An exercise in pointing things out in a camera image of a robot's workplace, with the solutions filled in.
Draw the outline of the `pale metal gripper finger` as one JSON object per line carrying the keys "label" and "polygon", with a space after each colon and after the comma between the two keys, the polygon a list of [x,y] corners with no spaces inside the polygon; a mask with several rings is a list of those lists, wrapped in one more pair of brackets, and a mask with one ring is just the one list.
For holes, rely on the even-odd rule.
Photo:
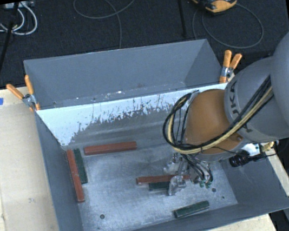
{"label": "pale metal gripper finger", "polygon": [[183,176],[174,176],[170,179],[168,187],[168,195],[174,196],[186,188],[186,181],[183,179]]}
{"label": "pale metal gripper finger", "polygon": [[172,156],[163,168],[163,173],[166,175],[176,175],[179,172],[179,168],[182,164],[182,160],[178,155]]}

